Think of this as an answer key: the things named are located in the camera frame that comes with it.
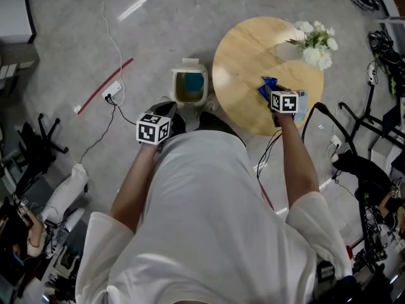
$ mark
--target wrist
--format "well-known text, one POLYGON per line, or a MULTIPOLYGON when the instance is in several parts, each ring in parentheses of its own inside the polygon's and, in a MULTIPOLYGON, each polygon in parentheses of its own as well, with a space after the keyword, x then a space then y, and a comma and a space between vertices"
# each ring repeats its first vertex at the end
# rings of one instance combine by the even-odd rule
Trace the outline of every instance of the wrist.
POLYGON ((140 151, 146 152, 146 153, 156 153, 158 151, 158 147, 159 147, 159 145, 142 143, 142 146, 140 147, 140 151))
POLYGON ((291 115, 289 116, 279 116, 278 117, 278 123, 280 124, 281 127, 286 126, 286 125, 293 125, 294 124, 294 119, 292 118, 291 115))

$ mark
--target white cable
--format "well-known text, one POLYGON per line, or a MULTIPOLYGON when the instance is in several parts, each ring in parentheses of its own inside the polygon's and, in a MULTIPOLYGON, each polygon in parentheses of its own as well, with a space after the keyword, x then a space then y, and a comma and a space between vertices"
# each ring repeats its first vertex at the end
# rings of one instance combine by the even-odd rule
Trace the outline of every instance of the white cable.
POLYGON ((329 159, 328 159, 328 152, 329 152, 329 149, 332 147, 332 146, 334 146, 334 144, 332 143, 331 145, 329 145, 328 146, 328 148, 327 148, 327 152, 326 152, 326 163, 327 163, 327 165, 326 165, 326 167, 325 167, 325 178, 324 178, 324 183, 325 183, 325 189, 323 190, 323 191, 325 191, 325 190, 327 190, 327 188, 328 188, 328 184, 326 184, 326 181, 327 181, 327 175, 328 175, 328 170, 329 170, 329 159))
POLYGON ((30 206, 30 210, 32 209, 32 207, 33 207, 34 204, 37 205, 37 207, 39 207, 39 205, 38 205, 36 202, 33 201, 32 204, 31 204, 31 206, 30 206))
MULTIPOLYGON (((114 104, 116 104, 116 107, 119 107, 119 106, 121 106, 121 105, 124 103, 124 101, 125 101, 125 88, 126 88, 126 87, 125 87, 125 83, 124 83, 124 81, 122 81, 122 78, 121 78, 121 73, 122 73, 122 54, 121 54, 120 49, 119 49, 118 46, 116 45, 116 43, 115 43, 115 41, 114 41, 114 38, 112 38, 111 35, 110 35, 110 33, 109 33, 108 21, 107 21, 107 18, 105 17, 106 3, 104 2, 104 0, 101 0, 101 2, 103 3, 103 12, 101 13, 101 15, 103 16, 103 19, 104 19, 104 21, 106 22, 107 35, 108 35, 109 39, 111 39, 111 42, 113 42, 113 44, 114 44, 116 50, 117 50, 117 51, 119 52, 119 54, 120 54, 120 74, 119 74, 119 76, 120 76, 120 84, 122 85, 122 100, 121 100, 120 103, 117 103, 113 98, 111 98, 111 100, 114 102, 114 104)), ((112 108, 109 110, 108 116, 110 116, 110 117, 113 116, 114 108, 115 108, 115 107, 112 107, 112 108)))

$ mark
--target electrical cable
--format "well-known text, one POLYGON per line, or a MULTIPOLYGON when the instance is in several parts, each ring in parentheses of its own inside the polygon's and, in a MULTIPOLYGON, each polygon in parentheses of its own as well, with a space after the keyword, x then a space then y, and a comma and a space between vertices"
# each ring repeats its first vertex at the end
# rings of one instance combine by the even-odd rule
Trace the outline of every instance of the electrical cable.
POLYGON ((264 169, 265 164, 267 163, 267 161, 268 161, 268 159, 269 159, 269 157, 270 157, 271 150, 273 149, 274 144, 277 142, 278 138, 279 138, 281 135, 282 135, 282 133, 281 133, 279 136, 277 136, 277 137, 275 138, 275 140, 271 143, 271 146, 270 146, 270 148, 269 148, 269 150, 268 150, 267 159, 266 159, 266 161, 263 163, 263 165, 261 166, 261 169, 260 169, 260 172, 259 172, 259 177, 260 177, 261 171, 264 169))
POLYGON ((32 208, 32 205, 33 204, 36 204, 36 202, 33 202, 32 204, 31 204, 31 208, 30 208, 30 210, 36 210, 36 209, 38 209, 38 208, 42 208, 42 207, 49 207, 49 208, 53 208, 53 210, 55 211, 55 213, 57 214, 57 216, 59 217, 59 221, 61 221, 61 217, 60 217, 60 215, 59 215, 59 213, 58 213, 58 211, 56 210, 56 208, 55 207, 53 207, 53 206, 49 206, 49 205, 40 205, 40 206, 38 206, 38 204, 37 204, 37 207, 35 207, 35 208, 32 208))
POLYGON ((108 130, 109 130, 109 127, 111 126, 111 123, 112 123, 113 120, 114 120, 115 108, 116 108, 116 105, 114 104, 113 114, 112 114, 112 116, 111 116, 111 120, 109 121, 109 124, 108 124, 108 126, 107 126, 107 129, 106 129, 105 132, 102 134, 102 136, 101 136, 96 142, 93 143, 92 146, 89 146, 89 147, 85 150, 85 152, 82 154, 82 157, 80 158, 79 163, 82 162, 83 157, 87 154, 87 152, 89 152, 94 146, 96 146, 96 144, 97 144, 98 142, 100 142, 100 141, 103 139, 104 135, 107 134, 107 132, 108 132, 108 130))
POLYGON ((259 160, 258 166, 256 167, 256 177, 257 177, 257 178, 259 178, 260 173, 261 173, 261 170, 262 170, 263 167, 264 167, 264 162, 263 162, 263 161, 264 161, 265 158, 266 158, 266 154, 267 154, 267 151, 269 150, 269 148, 270 148, 270 146, 271 146, 271 142, 272 142, 272 140, 273 140, 275 134, 276 134, 277 132, 280 132, 280 131, 281 131, 281 130, 278 130, 278 131, 276 131, 276 132, 272 135, 271 139, 269 140, 269 142, 268 142, 268 144, 267 144, 267 146, 266 146, 265 152, 263 153, 263 155, 261 156, 261 158, 260 158, 260 160, 259 160))
POLYGON ((324 182, 325 182, 325 189, 323 190, 323 191, 326 191, 327 189, 328 189, 328 184, 326 184, 326 181, 327 181, 327 175, 328 175, 328 170, 329 170, 329 160, 328 160, 328 152, 329 152, 329 149, 333 146, 333 145, 335 145, 334 143, 332 143, 331 145, 329 145, 328 146, 328 148, 327 148, 327 151, 326 151, 326 166, 325 166, 325 178, 324 178, 324 182))
POLYGON ((109 94, 108 94, 108 96, 106 97, 106 101, 107 101, 107 103, 109 103, 110 105, 115 105, 115 106, 117 106, 118 110, 119 110, 120 113, 121 113, 122 118, 124 118, 128 123, 130 123, 130 124, 132 124, 132 125, 136 125, 136 123, 131 122, 127 117, 124 116, 124 114, 123 114, 123 112, 122 112, 122 110, 121 110, 121 107, 119 107, 117 104, 115 104, 115 102, 113 101, 113 98, 111 98, 111 96, 110 96, 109 94))
POLYGON ((264 168, 265 164, 266 164, 267 161, 268 161, 268 158, 269 158, 269 156, 270 156, 270 152, 271 152, 271 149, 272 149, 274 143, 275 143, 275 142, 277 141, 277 139, 282 135, 282 133, 281 133, 279 136, 277 136, 277 137, 274 139, 275 135, 276 135, 278 132, 281 132, 281 129, 277 130, 277 131, 272 135, 270 141, 269 141, 268 144, 267 144, 267 147, 266 147, 265 152, 263 153, 263 155, 261 156, 261 158, 260 158, 260 160, 259 160, 258 166, 257 166, 257 168, 256 168, 256 177, 257 177, 258 179, 259 179, 259 177, 260 177, 260 174, 261 174, 262 169, 264 168))
MULTIPOLYGON (((116 101, 114 101, 114 103, 117 104, 118 106, 121 106, 121 105, 124 103, 124 101, 125 101, 125 89, 126 89, 125 83, 124 83, 124 81, 123 81, 122 78, 121 78, 121 73, 122 73, 122 54, 121 54, 120 49, 119 49, 118 46, 116 45, 116 42, 114 41, 114 38, 112 38, 111 34, 109 33, 109 25, 108 25, 107 18, 105 17, 106 3, 104 2, 104 0, 101 0, 101 2, 103 3, 103 12, 101 13, 101 15, 103 16, 103 19, 104 19, 104 21, 106 22, 107 35, 108 35, 109 39, 111 39, 111 42, 113 42, 113 44, 114 44, 116 50, 118 51, 118 53, 120 54, 120 74, 119 74, 119 77, 120 77, 120 84, 122 85, 122 100, 121 100, 119 103, 117 103, 116 101)), ((113 107, 112 109, 109 110, 108 115, 109 115, 110 117, 113 117, 114 111, 115 111, 115 107, 113 107)))
POLYGON ((350 195, 352 195, 354 198, 356 198, 355 195, 354 195, 350 190, 348 190, 348 188, 346 188, 345 186, 343 186, 342 184, 340 184, 339 180, 335 179, 335 184, 338 184, 340 187, 346 189, 347 192, 348 192, 350 195))
POLYGON ((270 138, 270 140, 269 140, 268 143, 267 143, 266 151, 262 154, 262 156, 261 156, 261 158, 260 158, 260 160, 259 160, 258 166, 256 167, 256 177, 257 177, 257 178, 259 178, 259 170, 260 170, 260 167, 261 167, 261 162, 264 160, 264 158, 265 158, 265 156, 266 156, 265 154, 266 154, 266 152, 268 151, 268 148, 270 147, 270 143, 271 143, 271 141, 273 140, 274 135, 275 135, 277 132, 280 132, 280 131, 281 131, 281 129, 278 130, 278 131, 276 131, 276 132, 272 135, 272 137, 270 138))

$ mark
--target black office chair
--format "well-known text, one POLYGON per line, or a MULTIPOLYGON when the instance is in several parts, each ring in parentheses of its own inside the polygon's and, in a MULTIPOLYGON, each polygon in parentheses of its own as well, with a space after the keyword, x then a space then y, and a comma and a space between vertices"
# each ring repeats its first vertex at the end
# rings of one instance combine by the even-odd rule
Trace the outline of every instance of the black office chair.
POLYGON ((47 172, 49 166, 56 160, 56 156, 52 152, 53 149, 63 154, 69 152, 68 148, 62 149, 51 140, 55 127, 60 123, 60 119, 57 118, 55 120, 51 130, 46 134, 44 126, 42 125, 43 117, 43 114, 40 114, 38 117, 41 136, 37 135, 28 123, 24 124, 20 132, 25 148, 22 143, 18 144, 20 154, 15 156, 13 161, 21 172, 23 167, 28 167, 17 183, 15 193, 19 198, 37 181, 39 175, 47 172), (21 156, 24 157, 24 160, 18 161, 21 156))

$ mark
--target chair leg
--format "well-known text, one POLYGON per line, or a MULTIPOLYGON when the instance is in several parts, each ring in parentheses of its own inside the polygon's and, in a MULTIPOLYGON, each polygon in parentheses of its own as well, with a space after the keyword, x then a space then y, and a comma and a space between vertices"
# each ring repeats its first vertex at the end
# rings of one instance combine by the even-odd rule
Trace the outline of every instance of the chair leg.
POLYGON ((61 122, 61 120, 60 119, 56 119, 55 120, 55 123, 53 123, 53 125, 52 125, 52 127, 51 127, 51 130, 49 131, 49 133, 48 133, 48 135, 47 135, 47 138, 50 140, 51 139, 51 136, 52 136, 52 134, 53 134, 53 131, 55 130, 55 127, 59 124, 61 122))
POLYGON ((66 147, 66 148, 62 149, 51 141, 49 142, 49 145, 51 146, 52 149, 54 149, 60 153, 63 153, 64 155, 67 154, 67 152, 69 152, 69 148, 66 147))
POLYGON ((39 129, 40 129, 40 134, 42 136, 42 140, 45 141, 46 140, 46 133, 44 130, 44 126, 42 125, 42 119, 44 118, 44 114, 39 114, 38 116, 38 124, 39 124, 39 129))

